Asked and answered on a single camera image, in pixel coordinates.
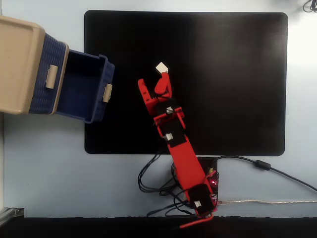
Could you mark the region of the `red straight gripper finger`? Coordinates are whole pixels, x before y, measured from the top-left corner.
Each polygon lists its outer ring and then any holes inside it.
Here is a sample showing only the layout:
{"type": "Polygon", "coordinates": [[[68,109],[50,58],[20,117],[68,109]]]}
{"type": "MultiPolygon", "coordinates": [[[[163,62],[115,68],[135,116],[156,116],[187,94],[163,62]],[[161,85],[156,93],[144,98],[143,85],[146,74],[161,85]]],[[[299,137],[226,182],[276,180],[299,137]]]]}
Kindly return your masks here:
{"type": "Polygon", "coordinates": [[[145,103],[145,106],[147,108],[147,111],[149,112],[151,116],[154,116],[156,114],[155,106],[159,103],[158,99],[152,98],[150,96],[149,91],[143,79],[138,80],[138,87],[142,95],[143,101],[145,103]]]}

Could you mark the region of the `red curved gripper finger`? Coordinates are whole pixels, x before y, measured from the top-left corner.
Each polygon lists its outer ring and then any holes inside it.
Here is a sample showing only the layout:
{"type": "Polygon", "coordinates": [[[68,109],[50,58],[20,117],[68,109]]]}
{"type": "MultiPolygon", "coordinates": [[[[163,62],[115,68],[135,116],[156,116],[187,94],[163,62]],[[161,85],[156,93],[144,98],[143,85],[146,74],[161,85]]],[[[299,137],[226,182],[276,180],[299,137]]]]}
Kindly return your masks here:
{"type": "Polygon", "coordinates": [[[161,78],[155,86],[155,93],[159,96],[172,97],[172,88],[167,72],[161,74],[161,78]]]}

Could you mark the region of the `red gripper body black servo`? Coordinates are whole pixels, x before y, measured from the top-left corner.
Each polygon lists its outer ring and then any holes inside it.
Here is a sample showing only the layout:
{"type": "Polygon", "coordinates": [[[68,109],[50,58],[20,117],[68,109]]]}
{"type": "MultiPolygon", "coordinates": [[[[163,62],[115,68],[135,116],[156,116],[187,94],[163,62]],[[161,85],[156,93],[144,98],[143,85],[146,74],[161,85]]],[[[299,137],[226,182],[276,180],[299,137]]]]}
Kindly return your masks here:
{"type": "Polygon", "coordinates": [[[173,119],[185,118],[182,108],[174,98],[151,98],[150,115],[154,122],[167,122],[173,119]]]}

